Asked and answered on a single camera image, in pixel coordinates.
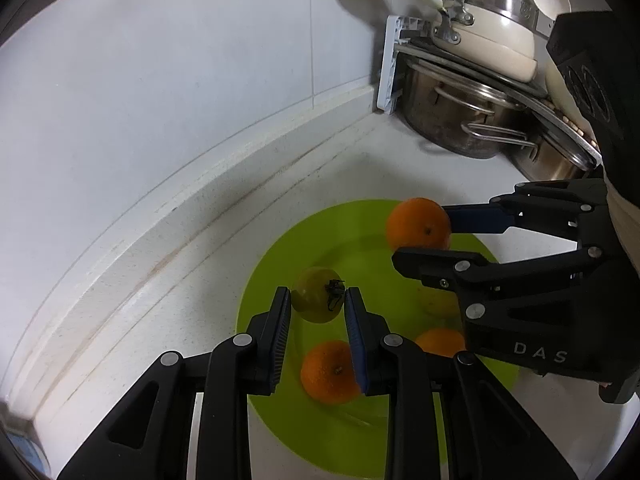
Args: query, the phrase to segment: frying pan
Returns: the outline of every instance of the frying pan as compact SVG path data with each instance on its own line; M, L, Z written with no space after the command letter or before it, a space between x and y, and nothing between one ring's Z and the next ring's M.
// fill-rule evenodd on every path
M440 14L440 22L431 27L431 37L440 48L517 81L533 79L538 63L533 59L530 30L481 7L460 7L462 0L451 7L459 20L453 21L442 0L424 1Z

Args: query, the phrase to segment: plate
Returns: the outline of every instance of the plate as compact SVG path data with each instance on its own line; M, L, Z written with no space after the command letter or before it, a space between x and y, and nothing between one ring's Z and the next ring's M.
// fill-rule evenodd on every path
M254 314L269 309L276 287L292 287L302 270L329 267L346 286L360 288L367 310L385 317L392 332L415 339L437 326L460 327L425 313L417 303L422 285L398 274L385 240L385 222L398 204L394 200L359 200L324 209L292 227L274 243L247 283L236 329L244 332ZM495 261L475 236L454 234L451 249L476 251ZM312 400L300 384L300 367L317 344L347 341L344 316L324 324L303 320L292 311L280 384L271 397L250 397L258 416L290 450L324 470L360 478L384 476L388 397L365 397L325 406ZM518 373L514 365L482 359L498 379L511 388ZM440 410L438 436L444 443ZM446 448L440 446L440 461Z

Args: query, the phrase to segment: metal pot handle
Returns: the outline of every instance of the metal pot handle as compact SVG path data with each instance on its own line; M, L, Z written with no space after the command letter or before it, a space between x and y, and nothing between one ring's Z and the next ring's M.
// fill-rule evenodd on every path
M463 107L471 108L472 110L475 110L476 112L480 112L481 114L485 114L485 115L488 115L488 116L492 116L492 115L495 114L495 111L490 110L489 108L482 108L481 106L478 106L478 105L475 105L475 104L467 103L465 100L462 100L459 97L455 97L455 96L451 95L450 93L448 93L447 91L443 90L439 86L436 86L434 88L434 90L436 91L436 94L441 95L442 97L444 97L445 99L448 99L449 101L453 101L455 103L458 103L459 105L463 105Z
M502 126L493 126L492 124L472 123L470 121L462 121L460 123L460 128L463 132L475 137L476 139L528 146L531 148L530 158L532 160L535 159L538 154L538 145L535 142L527 140L527 134L524 132L511 130L510 128L503 128ZM488 134L501 134L503 137L482 134L482 131L487 132Z

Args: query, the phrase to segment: orange fruit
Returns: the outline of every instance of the orange fruit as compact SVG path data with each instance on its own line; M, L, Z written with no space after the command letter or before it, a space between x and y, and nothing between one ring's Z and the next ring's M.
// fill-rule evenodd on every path
M457 352L465 349L464 336L450 328L427 330L416 338L415 343L425 352L444 357L453 357Z
M449 215L428 198L405 200L386 219L386 242L394 252L400 247L449 249L450 236Z
M309 397L323 404L343 404L360 394L351 363L351 349L344 341L326 341L305 356L300 381Z

